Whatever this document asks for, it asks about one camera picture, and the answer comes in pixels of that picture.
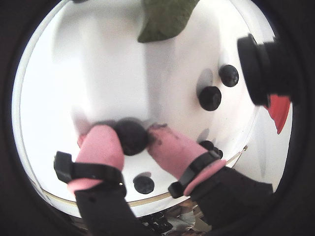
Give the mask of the pink-tipped gripper finger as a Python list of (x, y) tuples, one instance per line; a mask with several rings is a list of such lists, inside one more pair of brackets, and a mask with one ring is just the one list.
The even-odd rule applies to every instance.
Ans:
[(196, 202), (211, 226), (227, 226), (261, 211), (273, 195), (273, 186), (255, 181), (226, 166), (208, 151), (167, 125), (148, 128), (150, 156), (177, 179), (169, 192)]
[(146, 236), (148, 230), (125, 201), (124, 153), (115, 130), (97, 125), (79, 139), (76, 161), (58, 151), (54, 170), (75, 195), (80, 215), (94, 236)]

